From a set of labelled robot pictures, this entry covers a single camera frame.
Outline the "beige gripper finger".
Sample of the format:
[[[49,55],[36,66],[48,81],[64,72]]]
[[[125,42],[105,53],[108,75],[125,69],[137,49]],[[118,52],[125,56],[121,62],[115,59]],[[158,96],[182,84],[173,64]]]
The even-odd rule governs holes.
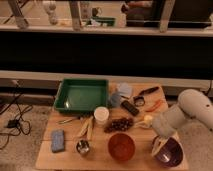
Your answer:
[[[178,143],[173,137],[163,138],[156,136],[152,142],[152,156],[157,156],[159,153],[171,152],[175,145]]]
[[[152,127],[152,123],[148,120],[143,120],[134,124],[135,127],[140,127],[143,129],[150,129]]]

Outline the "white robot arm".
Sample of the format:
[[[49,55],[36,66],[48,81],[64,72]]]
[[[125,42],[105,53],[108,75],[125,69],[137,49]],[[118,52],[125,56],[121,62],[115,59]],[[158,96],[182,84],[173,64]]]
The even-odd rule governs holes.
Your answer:
[[[176,104],[157,116],[145,115],[135,126],[143,129],[152,128],[157,134],[151,152],[152,156],[156,156],[189,119],[196,119],[213,131],[213,104],[206,95],[194,89],[182,91]]]

